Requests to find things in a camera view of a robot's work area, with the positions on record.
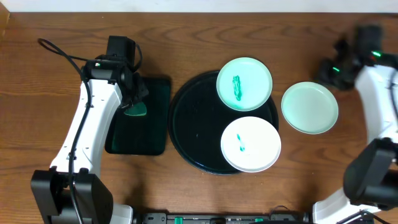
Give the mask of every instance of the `round black tray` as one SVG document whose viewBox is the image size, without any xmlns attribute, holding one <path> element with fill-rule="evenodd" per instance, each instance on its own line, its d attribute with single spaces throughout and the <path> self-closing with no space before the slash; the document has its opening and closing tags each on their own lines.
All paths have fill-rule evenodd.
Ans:
<svg viewBox="0 0 398 224">
<path fill-rule="evenodd" d="M 169 110 L 169 133 L 174 147 L 194 167 L 212 174 L 237 174 L 224 158 L 220 141 L 232 121 L 245 116 L 262 118 L 278 130 L 278 114 L 271 97 L 258 109 L 241 112 L 227 107 L 218 97 L 219 71 L 206 72 L 176 93 Z"/>
</svg>

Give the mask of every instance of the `wood grain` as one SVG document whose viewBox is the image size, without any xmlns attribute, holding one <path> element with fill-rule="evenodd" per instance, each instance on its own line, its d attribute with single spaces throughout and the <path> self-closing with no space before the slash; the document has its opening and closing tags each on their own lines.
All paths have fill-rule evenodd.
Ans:
<svg viewBox="0 0 398 224">
<path fill-rule="evenodd" d="M 9 16 L 10 12 L 0 2 L 0 40 L 2 40 L 2 37 L 6 33 L 6 26 L 8 23 Z"/>
<path fill-rule="evenodd" d="M 67 61 L 39 47 L 51 40 L 71 55 L 105 53 L 109 35 L 141 46 L 142 74 L 172 79 L 172 96 L 192 77 L 229 60 L 258 58 L 270 69 L 282 153 L 258 174 L 219 176 L 186 163 L 167 140 L 161 156 L 104 152 L 101 179 L 118 203 L 139 211 L 266 213 L 276 205 L 308 211 L 342 185 L 346 166 L 366 146 L 359 95 L 334 91 L 335 126 L 308 135 L 290 127 L 282 95 L 311 79 L 332 43 L 367 14 L 13 13 L 0 46 L 0 223 L 42 223 L 30 191 L 36 169 L 48 169 L 76 110 L 80 80 Z M 382 19 L 384 46 L 398 52 L 398 25 Z M 396 210 L 381 213 L 398 222 Z"/>
</svg>

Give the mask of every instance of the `white plate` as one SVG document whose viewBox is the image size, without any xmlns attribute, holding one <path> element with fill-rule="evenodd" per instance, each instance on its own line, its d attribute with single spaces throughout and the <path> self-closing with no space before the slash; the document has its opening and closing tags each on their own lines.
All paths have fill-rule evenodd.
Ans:
<svg viewBox="0 0 398 224">
<path fill-rule="evenodd" d="M 243 172 L 260 172 L 270 168 L 278 159 L 280 148 L 277 130 L 266 120 L 256 117 L 233 121 L 221 137 L 224 158 Z"/>
<path fill-rule="evenodd" d="M 282 113 L 295 129 L 307 134 L 320 134 L 335 125 L 338 105 L 324 86 L 313 82 L 292 85 L 282 97 Z"/>
<path fill-rule="evenodd" d="M 239 77 L 241 97 L 234 93 L 234 77 Z M 237 58 L 228 62 L 217 76 L 217 93 L 222 102 L 237 111 L 251 111 L 263 105 L 272 90 L 268 68 L 253 58 Z"/>
</svg>

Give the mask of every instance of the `light green plate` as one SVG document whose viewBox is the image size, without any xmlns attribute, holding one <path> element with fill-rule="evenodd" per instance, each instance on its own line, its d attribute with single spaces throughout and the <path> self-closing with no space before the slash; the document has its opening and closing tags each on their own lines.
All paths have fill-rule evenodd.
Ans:
<svg viewBox="0 0 398 224">
<path fill-rule="evenodd" d="M 313 82 L 292 85 L 282 98 L 282 113 L 295 129 L 307 134 L 320 134 L 335 125 L 338 105 L 324 86 Z"/>
<path fill-rule="evenodd" d="M 263 105 L 272 90 L 268 68 L 253 58 L 228 62 L 217 76 L 217 93 L 222 102 L 237 111 L 251 111 Z"/>
</svg>

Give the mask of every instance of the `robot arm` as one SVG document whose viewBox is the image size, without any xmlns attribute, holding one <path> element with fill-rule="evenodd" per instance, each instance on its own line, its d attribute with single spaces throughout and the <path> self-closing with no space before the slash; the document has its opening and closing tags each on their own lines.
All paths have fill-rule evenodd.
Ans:
<svg viewBox="0 0 398 224">
<path fill-rule="evenodd" d="M 106 135 L 113 115 L 121 103 L 122 94 L 117 83 L 112 85 L 107 80 L 91 79 L 89 86 L 93 96 L 91 108 L 76 147 L 73 172 L 79 172 L 81 168 L 86 168 L 90 174 L 96 174 L 100 178 L 101 156 Z M 73 117 L 67 138 L 50 165 L 50 167 L 56 167 L 57 172 L 68 172 L 70 148 L 83 117 L 87 101 L 84 84 L 81 84 L 80 89 L 78 108 Z"/>
<path fill-rule="evenodd" d="M 113 202 L 111 192 L 100 181 L 100 169 L 106 135 L 114 114 L 148 94 L 136 69 L 129 64 L 134 61 L 134 49 L 135 43 L 127 37 L 110 36 L 106 55 L 88 60 L 83 67 L 91 105 L 75 149 L 73 183 L 68 182 L 69 157 L 88 106 L 83 83 L 78 108 L 61 150 L 50 169 L 36 170 L 30 183 L 44 223 L 78 223 L 77 207 L 72 205 L 68 186 L 75 189 L 84 223 L 132 223 L 132 208 Z"/>
<path fill-rule="evenodd" d="M 340 40 L 335 49 L 339 55 L 334 62 L 323 61 L 318 81 L 340 90 L 358 90 L 369 145 L 346 169 L 344 187 L 313 206 L 315 223 L 349 223 L 361 217 L 362 210 L 376 213 L 398 206 L 398 173 L 389 170 L 398 156 L 391 96 L 397 98 L 397 90 L 390 82 L 397 69 L 395 55 L 382 57 L 377 26 L 359 27 L 353 47 Z"/>
</svg>

